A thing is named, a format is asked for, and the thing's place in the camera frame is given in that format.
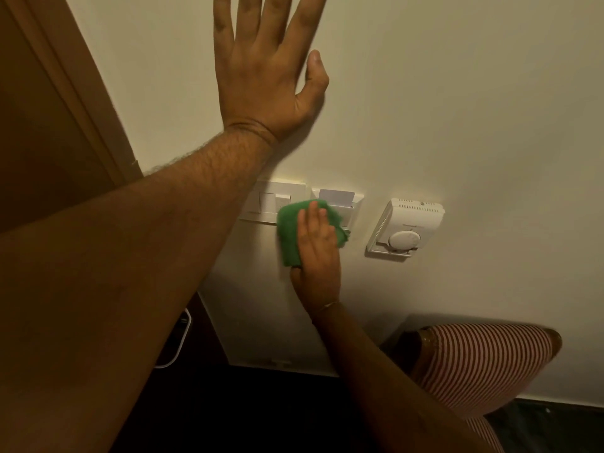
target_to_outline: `thin bracelet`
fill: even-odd
[[[340,303],[340,302],[339,302],[339,300],[336,300],[336,302],[331,302],[330,304],[323,305],[323,306],[322,306],[320,309],[318,309],[316,312],[314,312],[314,313],[312,314],[312,316],[311,316],[311,318],[312,318],[312,322],[313,322],[313,323],[315,322],[315,318],[316,318],[316,316],[317,316],[319,313],[321,313],[322,311],[327,310],[327,309],[328,309],[329,307],[331,307],[332,305],[339,304],[339,303]]]

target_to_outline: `cleaning cloth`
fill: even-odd
[[[340,227],[342,218],[325,200],[306,200],[306,202],[286,205],[277,214],[277,236],[281,243],[283,265],[286,267],[302,265],[298,251],[298,213],[300,210],[306,210],[311,202],[318,202],[319,208],[327,209],[329,224],[336,228],[338,248],[342,248],[344,243],[348,241],[348,236]]]

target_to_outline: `person's right hand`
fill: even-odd
[[[339,301],[341,268],[336,230],[327,210],[311,202],[298,213],[298,249],[302,268],[291,270],[292,284],[311,318],[325,306]]]
[[[327,0],[239,0],[237,36],[231,0],[214,0],[216,78],[225,129],[252,131],[270,145],[318,112],[329,77],[318,51],[306,63],[306,85],[295,89]]]

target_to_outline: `striped upholstery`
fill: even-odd
[[[446,324],[429,330],[435,351],[420,386],[464,419],[511,401],[552,357],[549,335],[536,326]]]
[[[466,420],[467,425],[472,431],[485,442],[487,442],[497,453],[506,453],[497,438],[497,434],[486,420],[486,418],[479,416],[477,418],[468,418]]]

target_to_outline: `hairy forearm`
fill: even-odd
[[[314,323],[384,451],[491,452],[460,419],[415,385],[342,304],[322,311]]]
[[[223,133],[136,183],[0,236],[3,429],[29,426],[45,446],[54,429],[62,446],[92,431],[87,445],[108,446],[271,152],[253,133]]]

